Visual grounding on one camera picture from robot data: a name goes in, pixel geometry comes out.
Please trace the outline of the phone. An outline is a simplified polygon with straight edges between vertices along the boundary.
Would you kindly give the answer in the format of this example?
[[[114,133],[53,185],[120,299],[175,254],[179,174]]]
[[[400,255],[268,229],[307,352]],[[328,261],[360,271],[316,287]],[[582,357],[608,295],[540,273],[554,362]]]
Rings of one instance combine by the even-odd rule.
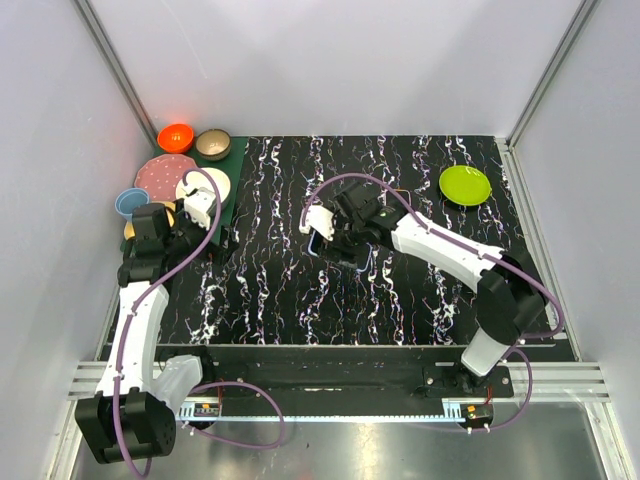
[[[340,242],[329,241],[315,229],[310,232],[307,252],[312,257],[355,270],[358,273],[368,270],[372,260],[372,247],[369,244],[348,246]]]

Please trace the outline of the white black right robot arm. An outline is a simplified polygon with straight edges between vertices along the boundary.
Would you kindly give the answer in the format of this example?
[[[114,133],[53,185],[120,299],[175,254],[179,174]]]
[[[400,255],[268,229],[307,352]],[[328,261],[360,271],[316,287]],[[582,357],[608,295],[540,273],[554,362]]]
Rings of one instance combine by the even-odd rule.
[[[548,297],[527,250],[506,251],[455,234],[412,209],[402,194],[387,200],[367,186],[368,176],[341,190],[325,207],[308,202],[299,230],[310,255],[363,270],[382,246],[426,262],[455,277],[475,295],[478,328],[460,359],[424,388],[427,392],[478,396],[490,375],[544,314]]]

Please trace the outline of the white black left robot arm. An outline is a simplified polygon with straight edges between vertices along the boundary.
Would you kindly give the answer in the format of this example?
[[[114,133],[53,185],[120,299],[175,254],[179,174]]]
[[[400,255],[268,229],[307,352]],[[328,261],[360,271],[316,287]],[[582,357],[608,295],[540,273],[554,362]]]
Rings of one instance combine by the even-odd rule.
[[[189,392],[208,394],[216,372],[195,355],[154,358],[171,280],[210,244],[222,213],[213,199],[184,199],[171,208],[148,203],[129,223],[118,269],[119,314],[113,346],[92,397],[78,401],[75,420],[100,464],[151,460],[171,453],[176,415]]]

